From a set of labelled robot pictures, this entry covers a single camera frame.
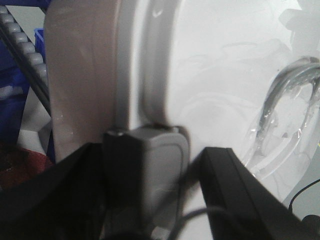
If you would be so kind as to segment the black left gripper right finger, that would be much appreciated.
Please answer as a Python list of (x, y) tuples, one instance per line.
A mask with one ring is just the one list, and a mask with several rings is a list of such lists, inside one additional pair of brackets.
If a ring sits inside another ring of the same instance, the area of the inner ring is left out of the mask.
[(207, 207), (221, 207), (247, 234), (208, 215), (215, 240), (306, 240), (308, 230), (243, 166), (230, 148), (206, 147), (199, 179)]

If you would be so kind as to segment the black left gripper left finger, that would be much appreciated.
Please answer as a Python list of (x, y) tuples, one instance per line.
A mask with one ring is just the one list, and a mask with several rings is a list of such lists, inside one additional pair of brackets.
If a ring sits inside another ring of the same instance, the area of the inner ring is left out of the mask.
[(143, 146), (107, 134), (86, 143), (45, 172), (0, 194), (3, 240), (97, 240), (110, 224), (109, 240), (141, 240)]

